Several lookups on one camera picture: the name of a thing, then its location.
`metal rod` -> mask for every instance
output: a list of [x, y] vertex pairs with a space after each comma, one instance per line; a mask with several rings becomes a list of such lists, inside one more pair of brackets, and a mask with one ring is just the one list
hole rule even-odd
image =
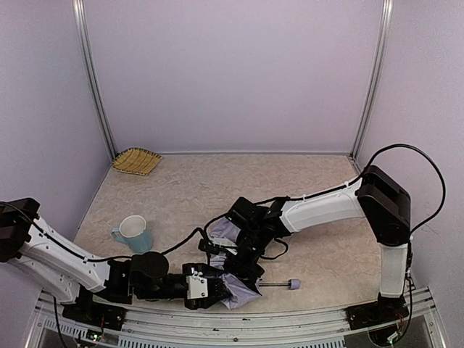
[[113, 139], [111, 128], [107, 119], [106, 112], [104, 111], [102, 95], [100, 93], [99, 84], [96, 78], [96, 71], [94, 61], [92, 60], [92, 52], [90, 40], [88, 37], [86, 12], [84, 9], [83, 0], [72, 0], [74, 8], [75, 22], [78, 27], [78, 35], [80, 39], [80, 48], [82, 50], [84, 65], [86, 67], [88, 84], [91, 89], [92, 99], [94, 100], [95, 110], [103, 133], [104, 142], [107, 146], [109, 156], [113, 160], [117, 156], [117, 149], [115, 140]]
[[289, 283], [260, 283], [260, 286], [285, 286], [289, 287]]
[[384, 0], [384, 7], [382, 9], [382, 18], [380, 25], [380, 32], [378, 34], [376, 57], [374, 59], [374, 66], [370, 75], [368, 95], [364, 103], [362, 110], [362, 117], [360, 126], [357, 129], [356, 139], [353, 143], [351, 156], [354, 161], [357, 161], [357, 156], [360, 152], [360, 148], [363, 145], [365, 133], [368, 128], [370, 116], [372, 114], [373, 103], [377, 93], [378, 82], [380, 81], [381, 69], [384, 64], [384, 56], [386, 51], [386, 44], [388, 41], [390, 22], [392, 19], [393, 0]]

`light blue mug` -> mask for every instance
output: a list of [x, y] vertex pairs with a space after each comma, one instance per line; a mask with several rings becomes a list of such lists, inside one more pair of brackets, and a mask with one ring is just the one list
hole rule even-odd
[[146, 221], [140, 215], [131, 215], [124, 219], [118, 228], [113, 228], [112, 237], [127, 244], [136, 254], [149, 252], [153, 247], [153, 237], [146, 229]]

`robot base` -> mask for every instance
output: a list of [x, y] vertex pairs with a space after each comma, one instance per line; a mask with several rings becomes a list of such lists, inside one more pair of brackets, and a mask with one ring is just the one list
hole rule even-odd
[[357, 330], [370, 326], [381, 325], [406, 318], [409, 315], [403, 296], [390, 299], [378, 295], [375, 302], [351, 306], [346, 309], [349, 328]]

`lavender backdrop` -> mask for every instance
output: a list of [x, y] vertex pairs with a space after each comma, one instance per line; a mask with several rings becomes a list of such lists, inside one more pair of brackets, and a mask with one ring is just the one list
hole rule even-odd
[[[414, 239], [413, 275], [429, 285], [451, 347], [464, 347], [464, 3], [396, 1], [373, 117], [360, 154], [407, 142], [426, 151], [448, 185], [443, 212]], [[411, 193], [413, 223], [440, 200], [429, 164], [407, 150], [377, 162]]]
[[[0, 200], [31, 196], [72, 239], [108, 167], [72, 2], [0, 1]], [[0, 345], [20, 347], [40, 289], [0, 265]]]
[[349, 152], [382, 1], [86, 1], [119, 149]]

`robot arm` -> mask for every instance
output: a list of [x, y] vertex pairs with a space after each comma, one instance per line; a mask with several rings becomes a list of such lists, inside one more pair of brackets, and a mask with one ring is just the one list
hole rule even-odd
[[405, 273], [411, 258], [410, 197], [375, 166], [370, 166], [361, 180], [302, 199], [281, 197], [270, 207], [239, 198], [225, 215], [241, 230], [236, 245], [218, 246], [205, 239], [199, 245], [210, 254], [228, 249], [224, 270], [192, 263], [183, 265], [181, 274], [170, 274], [167, 259], [157, 252], [133, 255], [124, 262], [98, 260], [48, 226], [37, 215], [38, 203], [33, 199], [11, 203], [28, 219], [22, 219], [17, 210], [0, 207], [0, 262], [10, 262], [32, 275], [67, 304], [63, 315], [77, 321], [93, 324], [102, 317], [114, 318], [107, 327], [120, 329], [124, 309], [95, 304], [93, 294], [114, 303], [131, 303], [132, 294], [149, 300], [184, 298], [187, 308], [208, 308], [230, 296], [221, 280], [224, 273], [253, 288], [264, 273], [259, 258], [272, 240], [355, 217], [368, 219], [381, 245], [379, 301], [395, 310], [404, 303]]
[[[370, 168], [368, 173], [372, 174], [383, 173], [378, 168]], [[282, 207], [281, 220], [283, 225], [287, 228], [290, 233], [300, 232], [303, 229], [320, 225], [323, 223], [329, 223], [337, 220], [344, 220], [348, 218], [363, 218], [365, 213], [361, 203], [364, 199], [373, 199], [372, 196], [368, 198], [366, 196], [365, 187], [368, 184], [366, 180], [364, 183], [358, 181], [349, 185], [346, 182], [344, 188], [340, 188], [334, 192], [317, 196], [307, 201], [293, 201], [287, 202]], [[377, 187], [372, 186], [372, 191], [375, 189], [378, 198], [388, 199], [389, 206], [384, 209], [396, 210], [399, 209], [397, 203], [393, 199], [389, 199], [384, 194], [381, 196], [381, 191]], [[381, 219], [386, 212], [374, 212], [367, 209], [367, 213], [370, 215], [371, 220]], [[395, 225], [395, 228], [401, 229], [407, 236], [409, 229], [409, 219], [402, 221], [404, 225]], [[391, 226], [381, 226], [382, 230], [391, 228]], [[405, 282], [405, 271], [407, 270], [407, 253], [408, 253], [408, 242], [405, 241], [403, 244], [397, 245], [397, 242], [393, 244], [389, 243], [388, 239], [382, 239], [383, 234], [378, 240], [381, 248], [381, 284], [380, 284], [380, 295], [382, 297], [398, 298], [403, 294], [404, 282]]]
[[225, 270], [253, 281], [264, 272], [257, 264], [275, 238], [347, 218], [366, 217], [381, 247], [380, 295], [400, 298], [410, 259], [409, 194], [376, 166], [362, 178], [309, 199], [282, 197], [260, 207], [241, 197], [226, 217], [241, 229], [237, 253], [229, 254]]

